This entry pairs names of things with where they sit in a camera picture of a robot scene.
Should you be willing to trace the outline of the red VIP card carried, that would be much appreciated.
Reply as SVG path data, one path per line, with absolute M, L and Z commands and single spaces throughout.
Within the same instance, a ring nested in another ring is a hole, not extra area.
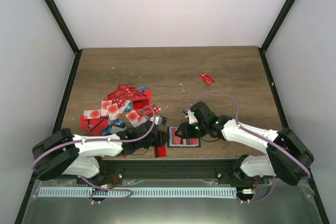
M 170 128 L 170 145 L 174 147 L 182 146 L 184 144 L 184 140 L 175 134 L 177 129 L 177 127 Z

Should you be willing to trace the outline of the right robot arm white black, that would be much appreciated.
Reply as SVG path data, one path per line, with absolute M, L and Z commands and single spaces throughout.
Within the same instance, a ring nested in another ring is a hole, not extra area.
M 275 176 L 295 186 L 308 177 L 313 154 L 297 134 L 289 129 L 265 130 L 240 123 L 230 116 L 217 116 L 204 102 L 198 102 L 184 111 L 187 122 L 182 123 L 175 135 L 184 139 L 209 135 L 223 141 L 236 142 L 262 152 L 261 156 L 245 154 L 233 167 L 233 177 L 244 184 L 255 176 Z

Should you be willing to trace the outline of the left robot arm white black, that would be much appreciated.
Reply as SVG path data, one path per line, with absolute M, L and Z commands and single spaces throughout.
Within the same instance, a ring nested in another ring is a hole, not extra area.
M 102 158 L 131 155 L 141 148 L 164 147 L 169 135 L 152 122 L 106 136 L 83 136 L 61 129 L 32 148 L 32 169 L 39 180 L 73 175 L 102 184 L 107 178 Z

